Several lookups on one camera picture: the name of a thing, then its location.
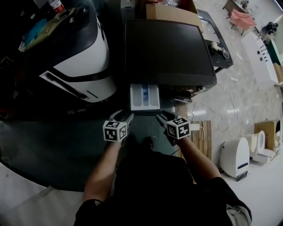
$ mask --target black t-shirt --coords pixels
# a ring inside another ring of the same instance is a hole
[[[115,181],[115,192],[100,204],[84,202],[76,214],[75,226],[108,223],[167,223],[186,225],[232,225],[227,205],[244,207],[220,177],[206,185],[193,184],[182,158],[146,152],[124,159]]]

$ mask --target person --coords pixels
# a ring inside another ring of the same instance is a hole
[[[146,138],[139,150],[119,164],[111,197],[121,144],[108,144],[85,184],[75,226],[171,220],[186,225],[251,225],[251,211],[222,179],[214,163],[188,137],[176,144],[186,161],[152,151],[153,142]]]

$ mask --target black device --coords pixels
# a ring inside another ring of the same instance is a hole
[[[126,22],[129,83],[212,87],[216,75],[198,26],[164,20]]]

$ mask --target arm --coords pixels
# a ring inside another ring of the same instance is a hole
[[[105,152],[89,176],[84,187],[84,201],[96,199],[105,201],[111,192],[113,174],[121,144],[110,143]]]
[[[191,173],[197,183],[221,177],[215,164],[201,153],[188,137],[182,138],[176,143],[181,148],[182,154],[190,166]]]

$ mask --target blue object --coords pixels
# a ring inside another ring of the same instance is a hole
[[[37,35],[41,31],[41,29],[46,25],[46,23],[47,19],[42,19],[34,25],[34,27],[25,36],[25,45],[29,44],[37,37]]]

